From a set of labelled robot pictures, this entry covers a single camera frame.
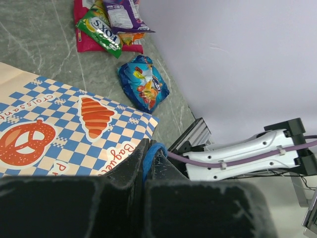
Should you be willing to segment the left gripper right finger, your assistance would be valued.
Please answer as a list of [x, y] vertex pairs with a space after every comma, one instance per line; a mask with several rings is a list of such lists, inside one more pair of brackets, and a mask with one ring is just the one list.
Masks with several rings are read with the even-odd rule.
[[275, 238], [261, 191], [234, 180], [190, 181], [152, 142], [144, 158], [144, 237]]

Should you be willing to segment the green snack packet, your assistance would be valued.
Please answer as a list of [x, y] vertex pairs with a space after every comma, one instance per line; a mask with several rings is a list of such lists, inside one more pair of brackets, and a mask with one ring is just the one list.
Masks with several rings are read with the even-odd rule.
[[95, 1], [76, 27], [116, 58], [121, 56], [122, 40], [112, 32], [102, 1]]

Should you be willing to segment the purple snack packet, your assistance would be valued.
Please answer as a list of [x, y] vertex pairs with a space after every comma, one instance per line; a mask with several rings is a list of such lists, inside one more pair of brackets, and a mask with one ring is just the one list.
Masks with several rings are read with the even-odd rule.
[[133, 16], [130, 0], [104, 0], [103, 5], [107, 12], [112, 30], [120, 33], [154, 33], [147, 24], [142, 26]]
[[139, 14], [139, 0], [130, 0], [130, 5], [132, 8], [133, 16], [136, 19], [136, 22], [142, 26], [145, 26], [144, 21], [141, 19], [140, 14]]

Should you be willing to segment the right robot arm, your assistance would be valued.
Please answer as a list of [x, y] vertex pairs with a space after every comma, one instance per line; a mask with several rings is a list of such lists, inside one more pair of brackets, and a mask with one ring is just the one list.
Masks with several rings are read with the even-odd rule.
[[310, 148], [317, 137], [306, 135], [300, 118], [264, 127], [246, 140], [227, 145], [208, 145], [183, 154], [190, 180], [219, 181], [254, 172], [286, 170], [315, 175], [317, 159]]

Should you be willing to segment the large blue Blendy packet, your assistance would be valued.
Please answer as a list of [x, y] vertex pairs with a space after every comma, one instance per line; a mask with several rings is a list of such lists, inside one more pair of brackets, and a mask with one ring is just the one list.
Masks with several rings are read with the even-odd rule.
[[150, 57], [136, 56], [118, 71], [122, 89], [137, 109], [152, 114], [170, 91]]

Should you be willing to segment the red pink snack packet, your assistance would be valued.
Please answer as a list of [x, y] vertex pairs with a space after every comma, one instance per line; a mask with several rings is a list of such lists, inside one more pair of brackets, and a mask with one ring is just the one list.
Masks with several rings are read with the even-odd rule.
[[[75, 25], [77, 22], [84, 17], [84, 15], [88, 12], [91, 6], [94, 4], [94, 0], [74, 0], [74, 22]], [[102, 48], [97, 42], [95, 42], [91, 37], [89, 37], [84, 32], [80, 31], [75, 26], [75, 35], [76, 35], [76, 45], [77, 51], [82, 52], [105, 52], [105, 49]], [[123, 52], [135, 52], [142, 54], [143, 46], [141, 44], [141, 40], [137, 40], [132, 43], [130, 46], [123, 45]]]

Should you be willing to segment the orange snack packet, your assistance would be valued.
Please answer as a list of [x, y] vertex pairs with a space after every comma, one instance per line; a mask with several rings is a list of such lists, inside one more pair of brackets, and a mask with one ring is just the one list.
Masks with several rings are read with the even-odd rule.
[[143, 39], [145, 34], [146, 33], [120, 33], [118, 36], [121, 38], [123, 44], [130, 46], [134, 42]]

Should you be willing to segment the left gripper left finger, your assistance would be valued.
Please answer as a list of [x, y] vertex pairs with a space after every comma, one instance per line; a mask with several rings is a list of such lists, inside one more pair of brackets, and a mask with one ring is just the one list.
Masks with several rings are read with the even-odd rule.
[[101, 176], [0, 180], [3, 238], [139, 238], [142, 163], [150, 141]]

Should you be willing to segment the blue checkered paper bag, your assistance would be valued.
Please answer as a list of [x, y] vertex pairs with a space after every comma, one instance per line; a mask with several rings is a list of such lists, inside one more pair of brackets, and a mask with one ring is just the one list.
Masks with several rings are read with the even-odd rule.
[[147, 113], [0, 65], [0, 175], [100, 176], [151, 138]]

